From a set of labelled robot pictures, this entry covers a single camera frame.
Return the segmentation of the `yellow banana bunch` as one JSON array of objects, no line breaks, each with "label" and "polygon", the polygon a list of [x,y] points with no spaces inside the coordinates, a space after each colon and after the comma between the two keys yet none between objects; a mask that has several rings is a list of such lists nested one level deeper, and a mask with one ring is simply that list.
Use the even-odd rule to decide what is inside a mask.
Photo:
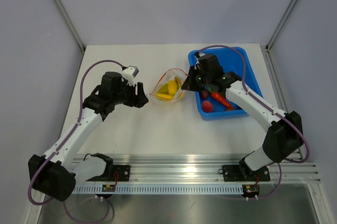
[{"label": "yellow banana bunch", "polygon": [[[168,86],[168,82],[170,80],[174,80],[177,82],[178,84],[178,91],[177,93],[175,94],[175,96],[170,96],[168,94],[168,91],[167,91],[167,86]],[[176,99],[179,99],[179,98],[182,98],[183,97],[183,91],[181,90],[181,86],[182,86],[182,82],[181,82],[181,79],[179,77],[173,77],[172,79],[168,80],[164,85],[162,85],[158,91],[155,92],[155,97],[159,100],[162,100],[162,101],[173,101],[173,100],[176,100]]]}]

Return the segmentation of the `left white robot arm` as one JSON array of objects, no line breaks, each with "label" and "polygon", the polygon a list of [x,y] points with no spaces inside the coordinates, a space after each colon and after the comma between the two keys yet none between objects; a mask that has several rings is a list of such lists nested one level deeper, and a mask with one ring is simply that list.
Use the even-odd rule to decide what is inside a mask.
[{"label": "left white robot arm", "polygon": [[122,72],[106,72],[91,94],[82,98],[82,106],[72,127],[43,155],[33,155],[28,161],[30,184],[28,198],[35,189],[58,201],[65,201],[77,184],[90,179],[107,181],[114,177],[113,159],[96,153],[78,165],[75,155],[92,132],[112,113],[117,105],[142,108],[148,103],[143,84],[135,83],[138,68],[129,66]]}]

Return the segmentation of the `yellow starfruit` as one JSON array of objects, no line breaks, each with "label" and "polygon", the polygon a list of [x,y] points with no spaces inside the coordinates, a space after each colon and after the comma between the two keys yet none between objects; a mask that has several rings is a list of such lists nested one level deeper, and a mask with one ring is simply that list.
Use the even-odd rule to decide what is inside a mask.
[{"label": "yellow starfruit", "polygon": [[173,97],[174,97],[175,94],[177,93],[178,89],[179,89],[179,87],[178,87],[178,84],[177,84],[176,81],[170,80],[170,81],[168,82],[167,91],[168,91],[168,94],[169,94],[170,96],[173,96]]}]

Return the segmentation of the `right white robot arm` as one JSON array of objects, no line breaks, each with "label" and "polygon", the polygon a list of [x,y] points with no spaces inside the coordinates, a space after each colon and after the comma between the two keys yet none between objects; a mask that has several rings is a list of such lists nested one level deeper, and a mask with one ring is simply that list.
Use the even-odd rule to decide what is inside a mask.
[{"label": "right white robot arm", "polygon": [[259,169],[271,163],[280,163],[304,144],[301,117],[272,106],[247,87],[244,77],[224,72],[214,54],[197,55],[197,63],[189,69],[183,90],[208,90],[218,94],[247,112],[266,132],[262,146],[243,157],[239,174],[251,180]]}]

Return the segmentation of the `clear zip top bag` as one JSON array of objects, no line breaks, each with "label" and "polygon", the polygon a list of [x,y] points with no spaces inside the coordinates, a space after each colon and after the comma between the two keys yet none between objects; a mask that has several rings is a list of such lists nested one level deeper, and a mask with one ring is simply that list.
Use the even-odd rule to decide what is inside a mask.
[{"label": "clear zip top bag", "polygon": [[185,91],[182,84],[187,79],[187,73],[179,68],[168,69],[158,80],[148,97],[154,101],[175,103],[182,100]]}]

